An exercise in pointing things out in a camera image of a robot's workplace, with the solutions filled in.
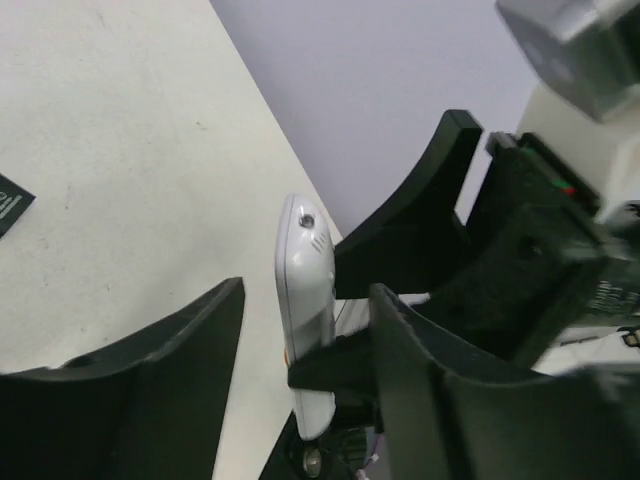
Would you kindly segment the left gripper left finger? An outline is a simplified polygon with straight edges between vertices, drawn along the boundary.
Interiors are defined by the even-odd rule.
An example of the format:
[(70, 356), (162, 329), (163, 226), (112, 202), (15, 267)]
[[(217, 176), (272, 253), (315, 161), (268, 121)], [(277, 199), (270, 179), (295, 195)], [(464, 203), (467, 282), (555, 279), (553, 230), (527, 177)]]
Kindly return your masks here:
[(5, 479), (208, 479), (243, 322), (229, 278), (57, 369), (1, 378)]

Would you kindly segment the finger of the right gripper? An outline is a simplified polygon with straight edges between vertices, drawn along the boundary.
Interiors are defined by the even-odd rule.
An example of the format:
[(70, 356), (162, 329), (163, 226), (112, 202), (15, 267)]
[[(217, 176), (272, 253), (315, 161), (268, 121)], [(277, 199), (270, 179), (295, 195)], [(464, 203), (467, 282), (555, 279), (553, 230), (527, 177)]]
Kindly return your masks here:
[(349, 392), (376, 398), (378, 387), (373, 342), (369, 332), (339, 336), (311, 351), (288, 368), (288, 386), (294, 389)]

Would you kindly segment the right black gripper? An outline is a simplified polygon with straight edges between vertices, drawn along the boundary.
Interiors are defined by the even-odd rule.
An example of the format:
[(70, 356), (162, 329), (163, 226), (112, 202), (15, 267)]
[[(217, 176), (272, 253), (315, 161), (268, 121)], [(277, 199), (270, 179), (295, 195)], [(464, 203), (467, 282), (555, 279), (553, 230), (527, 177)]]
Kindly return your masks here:
[[(483, 133), (442, 114), (389, 198), (335, 247), (336, 294), (428, 292), (451, 278), (467, 238), (454, 207)], [(429, 318), (477, 347), (531, 366), (567, 328), (639, 323), (639, 244), (596, 220), (598, 193), (537, 135), (490, 135), (492, 157), (467, 223), (474, 256), (433, 291)]]

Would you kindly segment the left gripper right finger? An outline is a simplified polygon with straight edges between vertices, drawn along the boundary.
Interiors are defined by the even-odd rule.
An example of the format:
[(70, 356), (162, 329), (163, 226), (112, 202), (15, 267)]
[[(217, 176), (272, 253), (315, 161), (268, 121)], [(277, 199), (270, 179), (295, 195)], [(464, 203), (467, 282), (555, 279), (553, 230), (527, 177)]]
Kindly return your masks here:
[(372, 287), (370, 330), (395, 479), (635, 479), (639, 368), (549, 376), (497, 358)]

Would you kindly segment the white remote control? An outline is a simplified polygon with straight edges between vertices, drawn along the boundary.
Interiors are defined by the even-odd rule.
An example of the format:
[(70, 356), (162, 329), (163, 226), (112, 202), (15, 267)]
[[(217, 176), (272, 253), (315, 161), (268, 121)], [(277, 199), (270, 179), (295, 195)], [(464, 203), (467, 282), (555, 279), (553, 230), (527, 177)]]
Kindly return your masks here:
[(335, 340), (334, 247), (328, 222), (308, 198), (289, 195), (281, 213), (274, 274), (286, 363)]

